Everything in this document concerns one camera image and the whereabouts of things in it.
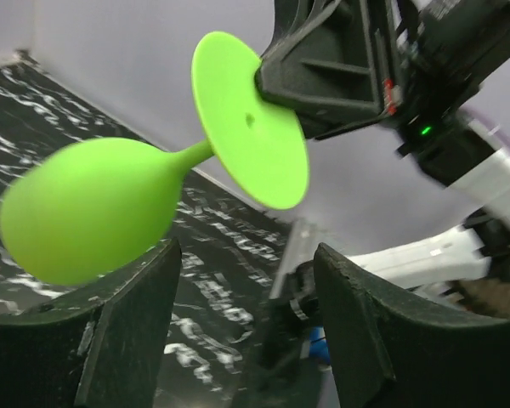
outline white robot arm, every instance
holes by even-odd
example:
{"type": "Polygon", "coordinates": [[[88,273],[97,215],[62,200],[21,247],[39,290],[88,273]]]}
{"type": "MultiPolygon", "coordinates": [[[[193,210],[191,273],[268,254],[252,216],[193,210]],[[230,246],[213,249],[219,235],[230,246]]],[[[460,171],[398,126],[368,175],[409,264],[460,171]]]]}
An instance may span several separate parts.
{"type": "Polygon", "coordinates": [[[480,121],[472,118],[468,127],[495,152],[448,188],[478,202],[486,214],[491,214],[485,215],[485,222],[493,225],[485,224],[484,230],[470,228],[473,217],[471,222],[425,240],[349,257],[353,262],[404,288],[480,279],[496,264],[502,266],[502,261],[510,269],[510,149],[495,137],[494,129],[480,121]]]}

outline blue cable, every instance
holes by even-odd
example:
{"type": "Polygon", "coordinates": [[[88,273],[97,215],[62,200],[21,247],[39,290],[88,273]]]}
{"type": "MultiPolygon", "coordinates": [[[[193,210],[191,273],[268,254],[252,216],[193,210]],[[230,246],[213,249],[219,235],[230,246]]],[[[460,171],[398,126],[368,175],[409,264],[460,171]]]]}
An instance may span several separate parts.
{"type": "Polygon", "coordinates": [[[312,329],[312,332],[309,334],[309,342],[309,358],[330,366],[331,356],[329,355],[323,327],[314,327],[312,329]]]}

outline black and white marble surface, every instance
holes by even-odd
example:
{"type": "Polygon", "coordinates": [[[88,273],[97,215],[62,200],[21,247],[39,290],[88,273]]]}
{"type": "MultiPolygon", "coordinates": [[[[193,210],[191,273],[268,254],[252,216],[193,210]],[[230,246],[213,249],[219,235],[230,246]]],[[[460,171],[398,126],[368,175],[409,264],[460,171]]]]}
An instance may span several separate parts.
{"type": "MultiPolygon", "coordinates": [[[[32,62],[0,69],[0,195],[61,147],[105,136],[137,138],[32,62]]],[[[287,226],[199,174],[188,175],[171,232],[182,245],[184,267],[155,407],[229,404],[253,316],[268,299],[288,233],[287,226]]],[[[69,290],[24,273],[0,243],[0,313],[19,312],[69,290]]]]}

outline gray wall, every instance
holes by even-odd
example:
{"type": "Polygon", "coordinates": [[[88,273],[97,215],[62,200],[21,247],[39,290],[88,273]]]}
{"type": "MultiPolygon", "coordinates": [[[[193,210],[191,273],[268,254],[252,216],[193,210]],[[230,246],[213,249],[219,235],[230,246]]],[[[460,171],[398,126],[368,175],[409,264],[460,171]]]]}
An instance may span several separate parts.
{"type": "Polygon", "coordinates": [[[0,60],[11,57],[15,49],[30,46],[33,9],[32,0],[0,0],[0,60]]]}
{"type": "MultiPolygon", "coordinates": [[[[190,93],[190,57],[212,30],[262,52],[273,31],[272,0],[37,0],[34,54],[66,86],[160,146],[202,138],[190,93]]],[[[510,62],[472,105],[510,134],[510,62]]],[[[438,233],[473,209],[394,154],[376,128],[310,146],[311,188],[284,218],[304,216],[352,252],[438,233]]],[[[217,160],[201,169],[241,195],[217,160]]]]}

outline green silicone object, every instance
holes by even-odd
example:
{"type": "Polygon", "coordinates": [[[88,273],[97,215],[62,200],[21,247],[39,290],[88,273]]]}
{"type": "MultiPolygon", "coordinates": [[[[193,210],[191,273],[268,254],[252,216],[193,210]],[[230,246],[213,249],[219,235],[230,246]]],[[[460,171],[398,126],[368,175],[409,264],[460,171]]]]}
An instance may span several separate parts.
{"type": "Polygon", "coordinates": [[[259,98],[260,62],[237,38],[210,33],[191,76],[206,140],[167,153],[131,139],[91,139],[17,179],[0,204],[0,237],[15,262],[68,286],[128,264],[165,235],[185,174],[213,153],[256,201],[296,206],[308,188],[306,145],[295,113],[259,98]]]}
{"type": "Polygon", "coordinates": [[[232,179],[255,201],[285,210],[308,189],[308,152],[295,112],[259,96],[260,65],[238,38],[207,34],[191,67],[195,106],[213,153],[232,179]]]}
{"type": "Polygon", "coordinates": [[[0,236],[42,281],[86,283],[133,261],[170,227],[186,172],[204,141],[167,153],[131,139],[71,144],[19,178],[0,205],[0,236]]]}

